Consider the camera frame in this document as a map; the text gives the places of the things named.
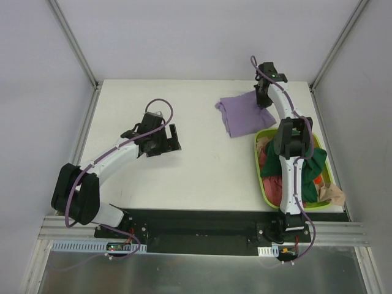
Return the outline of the purple t shirt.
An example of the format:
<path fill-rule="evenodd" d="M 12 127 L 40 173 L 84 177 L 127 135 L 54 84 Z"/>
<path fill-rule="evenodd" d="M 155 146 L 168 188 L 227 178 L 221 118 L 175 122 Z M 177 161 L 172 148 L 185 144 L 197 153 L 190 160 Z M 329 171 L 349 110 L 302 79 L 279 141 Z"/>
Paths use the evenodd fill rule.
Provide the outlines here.
<path fill-rule="evenodd" d="M 254 91 L 233 97 L 223 97 L 215 104 L 220 111 L 223 124 L 230 138 L 257 133 L 274 126 L 274 116 L 264 107 L 259 107 Z"/>

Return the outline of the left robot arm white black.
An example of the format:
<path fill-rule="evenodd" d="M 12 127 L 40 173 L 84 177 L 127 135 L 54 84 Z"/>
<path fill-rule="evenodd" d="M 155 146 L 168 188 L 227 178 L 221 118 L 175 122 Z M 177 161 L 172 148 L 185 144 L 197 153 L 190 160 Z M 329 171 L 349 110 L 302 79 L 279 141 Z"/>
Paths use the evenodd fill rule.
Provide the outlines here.
<path fill-rule="evenodd" d="M 129 232 L 125 213 L 100 200 L 100 187 L 126 164 L 142 155 L 159 156 L 180 150 L 176 126 L 161 113 L 146 112 L 140 123 L 120 135 L 98 158 L 80 165 L 65 164 L 59 172 L 51 207 L 81 225 L 106 225 L 115 238 Z"/>

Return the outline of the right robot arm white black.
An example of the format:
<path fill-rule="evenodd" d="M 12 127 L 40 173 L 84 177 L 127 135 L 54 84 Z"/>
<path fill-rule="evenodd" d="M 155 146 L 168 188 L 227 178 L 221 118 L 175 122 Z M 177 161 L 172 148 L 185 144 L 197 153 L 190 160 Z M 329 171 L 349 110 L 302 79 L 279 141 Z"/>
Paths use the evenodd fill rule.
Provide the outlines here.
<path fill-rule="evenodd" d="M 295 107 L 286 76 L 278 73 L 272 62 L 258 64 L 251 56 L 251 64 L 256 70 L 257 104 L 262 107 L 273 104 L 280 119 L 273 147 L 281 163 L 282 199 L 277 219 L 263 230 L 263 236 L 283 244 L 306 229 L 301 172 L 304 161 L 314 151 L 312 120 Z"/>

